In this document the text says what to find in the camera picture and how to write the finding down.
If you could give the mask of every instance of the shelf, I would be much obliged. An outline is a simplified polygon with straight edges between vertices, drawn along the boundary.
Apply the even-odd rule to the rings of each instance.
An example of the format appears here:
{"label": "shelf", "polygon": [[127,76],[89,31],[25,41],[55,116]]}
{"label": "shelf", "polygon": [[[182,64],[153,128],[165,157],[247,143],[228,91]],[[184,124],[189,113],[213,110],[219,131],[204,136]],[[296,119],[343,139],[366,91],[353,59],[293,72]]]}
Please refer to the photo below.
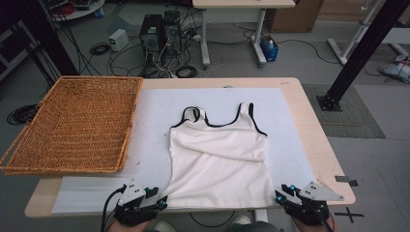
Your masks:
{"label": "shelf", "polygon": [[67,15],[67,16],[54,16],[53,20],[54,21],[65,21],[65,20],[70,20],[70,19],[75,19],[75,18],[79,18],[79,17],[83,17],[86,15],[89,15],[93,12],[95,12],[96,10],[98,10],[99,8],[101,8],[104,4],[105,0],[99,0],[97,2],[93,2],[90,4],[90,10],[88,11],[74,11],[72,14]]}

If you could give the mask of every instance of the white cloth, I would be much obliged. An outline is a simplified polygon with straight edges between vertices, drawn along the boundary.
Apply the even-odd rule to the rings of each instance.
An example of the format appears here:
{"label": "white cloth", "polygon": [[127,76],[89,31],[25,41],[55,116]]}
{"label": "white cloth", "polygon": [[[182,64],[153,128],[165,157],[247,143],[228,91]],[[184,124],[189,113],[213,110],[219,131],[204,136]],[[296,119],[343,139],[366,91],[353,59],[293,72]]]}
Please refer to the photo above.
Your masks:
{"label": "white cloth", "polygon": [[170,208],[263,208],[275,191],[264,163],[266,134],[242,103],[232,123],[215,126],[198,107],[170,130],[172,176],[163,195]]}

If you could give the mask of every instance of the robotic arm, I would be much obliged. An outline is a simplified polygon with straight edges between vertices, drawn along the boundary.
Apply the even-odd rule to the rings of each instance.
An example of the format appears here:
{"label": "robotic arm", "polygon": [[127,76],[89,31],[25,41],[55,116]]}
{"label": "robotic arm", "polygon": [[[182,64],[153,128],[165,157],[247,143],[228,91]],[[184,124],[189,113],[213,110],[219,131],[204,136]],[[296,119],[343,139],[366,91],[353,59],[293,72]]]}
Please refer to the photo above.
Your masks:
{"label": "robotic arm", "polygon": [[168,196],[161,198],[154,205],[140,207],[144,199],[157,195],[158,190],[158,188],[141,188],[135,179],[132,179],[127,186],[124,185],[122,188],[118,188],[108,197],[107,202],[105,202],[102,213],[102,232],[105,231],[106,227],[106,207],[109,199],[115,193],[121,192],[122,195],[114,209],[114,217],[121,224],[136,226],[137,224],[156,218],[160,211],[166,209],[166,199]]}
{"label": "robotic arm", "polygon": [[[311,182],[303,189],[294,186],[288,187],[281,185],[282,192],[275,191],[276,202],[284,208],[284,211],[293,218],[297,218],[306,225],[322,225],[332,231],[326,220],[329,218],[329,208],[327,200],[343,200],[343,196]],[[288,198],[296,199],[300,202],[294,202]]]}

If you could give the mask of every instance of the desk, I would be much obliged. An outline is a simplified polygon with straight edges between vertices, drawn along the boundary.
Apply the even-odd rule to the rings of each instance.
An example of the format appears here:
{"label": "desk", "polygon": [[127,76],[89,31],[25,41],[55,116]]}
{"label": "desk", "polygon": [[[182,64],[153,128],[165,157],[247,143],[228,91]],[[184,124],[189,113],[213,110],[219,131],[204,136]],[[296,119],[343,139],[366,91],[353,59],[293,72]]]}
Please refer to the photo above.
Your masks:
{"label": "desk", "polygon": [[257,20],[255,36],[252,37],[252,44],[255,49],[259,66],[265,65],[266,59],[260,48],[260,33],[262,32],[263,20],[265,19],[266,8],[292,8],[295,7],[293,0],[193,0],[193,6],[202,9],[202,36],[201,36],[201,52],[202,63],[206,69],[211,61],[209,59],[208,45],[206,42],[206,9],[210,8],[260,8],[259,18]]}
{"label": "desk", "polygon": [[[145,79],[143,89],[221,88],[280,88],[297,132],[307,154],[310,167],[317,182],[344,196],[343,202],[329,205],[353,204],[355,195],[347,183],[338,183],[335,176],[344,176],[329,141],[323,132],[301,83],[296,78],[215,78],[215,79]],[[30,218],[55,217],[51,209],[61,186],[61,177],[43,177],[25,209]]]}

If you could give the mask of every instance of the black stand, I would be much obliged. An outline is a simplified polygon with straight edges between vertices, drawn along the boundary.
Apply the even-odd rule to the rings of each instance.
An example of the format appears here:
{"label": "black stand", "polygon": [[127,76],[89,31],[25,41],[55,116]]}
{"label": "black stand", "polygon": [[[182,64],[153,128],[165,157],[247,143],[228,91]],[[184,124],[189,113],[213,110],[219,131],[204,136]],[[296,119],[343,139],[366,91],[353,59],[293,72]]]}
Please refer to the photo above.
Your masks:
{"label": "black stand", "polygon": [[360,70],[409,5],[410,0],[386,1],[328,93],[324,97],[318,97],[323,111],[333,111],[337,108],[344,93],[353,83]]}
{"label": "black stand", "polygon": [[15,8],[20,12],[24,24],[35,40],[43,46],[55,67],[62,75],[78,75],[69,54],[47,20],[39,0],[16,0]]}

